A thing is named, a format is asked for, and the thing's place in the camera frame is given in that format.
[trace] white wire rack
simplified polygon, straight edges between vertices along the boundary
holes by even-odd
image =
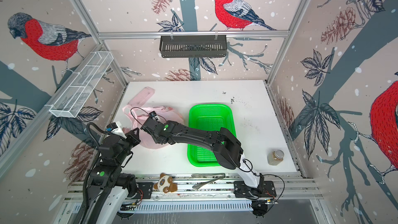
[[[87,65],[74,73],[76,78],[52,105],[50,112],[55,117],[75,118],[113,61],[111,52],[97,51],[92,54]]]

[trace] plush toy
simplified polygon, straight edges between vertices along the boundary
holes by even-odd
[[[160,179],[157,183],[153,185],[154,189],[158,189],[163,193],[175,192],[177,191],[177,184],[173,183],[173,178],[165,173],[160,175]]]

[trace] silver metal lid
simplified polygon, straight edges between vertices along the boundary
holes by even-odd
[[[285,154],[283,153],[283,151],[281,150],[276,150],[275,151],[275,156],[279,159],[283,158],[285,156]]]

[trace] table surface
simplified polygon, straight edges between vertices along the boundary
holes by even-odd
[[[236,137],[254,169],[262,173],[296,172],[263,81],[130,82],[114,121],[131,128],[131,121],[122,108],[144,87],[152,87],[155,94],[142,107],[172,107],[183,116],[185,125],[188,125],[189,110],[195,105],[225,104],[231,107]],[[285,153],[277,166],[267,162],[267,154],[273,150]],[[167,145],[156,150],[138,145],[132,151],[134,155],[123,168],[124,173],[236,173],[221,166],[193,166],[187,158],[187,144]]]

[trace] green plastic basket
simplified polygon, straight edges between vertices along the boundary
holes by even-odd
[[[189,111],[188,125],[205,131],[219,131],[224,127],[236,137],[232,111],[226,105],[209,104],[192,107]],[[190,163],[197,167],[219,165],[214,153],[202,147],[189,144],[187,155]]]

